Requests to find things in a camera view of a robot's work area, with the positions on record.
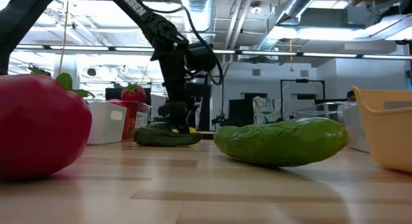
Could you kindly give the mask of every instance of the ductwork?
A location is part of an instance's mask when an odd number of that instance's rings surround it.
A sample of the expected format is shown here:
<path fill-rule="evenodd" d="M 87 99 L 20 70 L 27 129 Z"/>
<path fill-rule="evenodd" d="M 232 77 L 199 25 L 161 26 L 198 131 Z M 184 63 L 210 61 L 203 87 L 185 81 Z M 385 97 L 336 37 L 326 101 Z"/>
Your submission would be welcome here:
<path fill-rule="evenodd" d="M 212 28 L 214 0 L 182 0 L 183 5 L 190 11 L 194 27 L 198 32 L 208 32 Z M 185 30 L 190 31 L 189 20 L 185 18 Z M 207 43 L 212 42 L 211 35 L 200 35 Z M 191 43 L 199 42 L 194 34 L 187 35 Z"/>
<path fill-rule="evenodd" d="M 256 49 L 264 51 L 271 50 L 278 41 L 277 39 L 273 38 L 273 34 L 280 31 L 278 30 L 280 28 L 278 27 L 278 24 L 289 19 L 294 19 L 295 22 L 299 24 L 300 16 L 313 1 L 314 0 L 287 0 L 286 3 L 280 5 L 279 8 L 276 8 L 274 11 L 272 11 L 271 17 L 269 17 L 269 21 L 272 24 L 274 22 L 273 28 L 268 32 L 268 35 L 266 35 L 266 37 L 264 37 L 263 40 L 256 46 Z"/>

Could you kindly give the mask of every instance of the white bin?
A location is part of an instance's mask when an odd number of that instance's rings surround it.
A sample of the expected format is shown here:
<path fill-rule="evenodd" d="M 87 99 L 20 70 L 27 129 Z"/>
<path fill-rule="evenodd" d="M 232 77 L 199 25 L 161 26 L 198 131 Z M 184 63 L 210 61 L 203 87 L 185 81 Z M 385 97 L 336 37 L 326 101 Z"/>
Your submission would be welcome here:
<path fill-rule="evenodd" d="M 126 107 L 109 102 L 90 103 L 92 116 L 88 144 L 110 144 L 122 141 Z"/>

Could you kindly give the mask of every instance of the ceiling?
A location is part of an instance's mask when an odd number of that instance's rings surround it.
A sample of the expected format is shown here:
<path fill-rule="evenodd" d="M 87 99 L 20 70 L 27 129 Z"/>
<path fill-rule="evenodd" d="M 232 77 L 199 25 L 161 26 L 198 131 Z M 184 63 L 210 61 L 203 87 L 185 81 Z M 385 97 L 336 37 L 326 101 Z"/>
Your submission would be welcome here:
<path fill-rule="evenodd" d="M 227 32 L 230 24 L 230 8 L 235 0 L 214 0 L 212 11 L 212 28 L 207 31 L 212 36 L 213 45 L 222 48 L 226 41 Z M 267 18 L 271 9 L 286 0 L 251 0 L 259 1 L 262 8 L 261 13 L 252 14 L 247 12 L 245 21 L 241 26 L 241 33 L 236 40 L 235 48 L 239 46 L 252 46 L 258 44 L 267 32 Z M 348 2 L 355 0 L 315 0 L 312 8 L 335 8 L 342 9 Z M 359 4 L 374 1 L 379 3 L 385 0 L 360 0 Z M 41 15 L 34 27 L 27 33 L 21 44 L 41 44 L 41 45 L 61 45 L 64 36 L 64 11 L 67 0 L 54 1 L 44 14 Z M 173 10 L 178 8 L 178 4 L 173 3 L 146 3 L 150 8 L 157 10 Z M 141 34 L 137 25 L 112 1 L 105 0 L 70 0 L 67 29 L 67 45 L 85 46 L 149 46 Z M 165 16 L 177 29 L 184 33 L 185 16 L 183 12 L 177 12 Z M 345 44 L 342 41 L 314 41 L 293 39 L 292 49 L 294 51 L 323 51 L 323 52 L 342 52 L 345 51 Z M 367 46 L 371 44 L 379 53 L 391 48 L 388 45 L 393 42 L 380 42 L 382 49 L 376 48 L 376 43 L 358 42 L 354 45 Z M 289 51 L 288 42 L 279 41 L 276 48 Z M 24 73 L 25 64 L 34 64 L 45 69 L 52 70 L 55 65 L 55 56 L 52 53 L 13 53 L 10 71 Z M 149 56 L 134 55 L 81 55 L 81 64 L 84 65 L 84 80 L 109 80 L 108 74 L 91 78 L 87 76 L 87 69 L 90 67 L 108 68 L 109 71 L 117 71 L 121 80 L 140 80 L 145 75 L 144 80 L 162 80 L 160 67 L 156 62 L 149 62 Z M 280 61 L 288 62 L 288 57 L 279 58 Z M 300 58 L 296 62 L 313 63 L 317 59 Z"/>

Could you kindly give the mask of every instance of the person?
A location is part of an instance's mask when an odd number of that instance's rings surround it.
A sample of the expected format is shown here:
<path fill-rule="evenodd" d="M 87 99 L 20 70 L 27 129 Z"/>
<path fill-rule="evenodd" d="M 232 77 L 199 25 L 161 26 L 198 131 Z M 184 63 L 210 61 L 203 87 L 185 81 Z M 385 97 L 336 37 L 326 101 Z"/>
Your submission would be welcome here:
<path fill-rule="evenodd" d="M 349 91 L 349 92 L 346 94 L 346 101 L 347 101 L 347 102 L 356 102 L 355 92 Z"/>
<path fill-rule="evenodd" d="M 347 92 L 347 94 L 346 94 L 346 102 L 351 102 L 351 103 L 356 102 L 355 92 L 353 92 L 352 90 L 349 91 L 349 92 Z M 344 121 L 344 117 L 343 117 L 343 111 L 346 110 L 346 109 L 348 109 L 348 108 L 353 107 L 353 105 L 354 105 L 354 104 L 343 104 L 343 105 L 340 105 L 339 107 L 337 107 L 338 119 L 339 119 L 339 122 L 340 122 L 342 125 L 345 125 L 345 121 Z"/>

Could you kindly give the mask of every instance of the wooden table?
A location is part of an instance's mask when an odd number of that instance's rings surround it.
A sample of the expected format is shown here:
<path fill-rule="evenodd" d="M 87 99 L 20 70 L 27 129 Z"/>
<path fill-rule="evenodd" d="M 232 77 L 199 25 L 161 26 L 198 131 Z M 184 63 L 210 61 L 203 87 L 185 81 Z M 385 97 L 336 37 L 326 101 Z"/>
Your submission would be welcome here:
<path fill-rule="evenodd" d="M 194 147 L 87 146 L 52 179 L 0 183 L 0 223 L 412 223 L 412 176 L 345 149 L 266 169 Z"/>

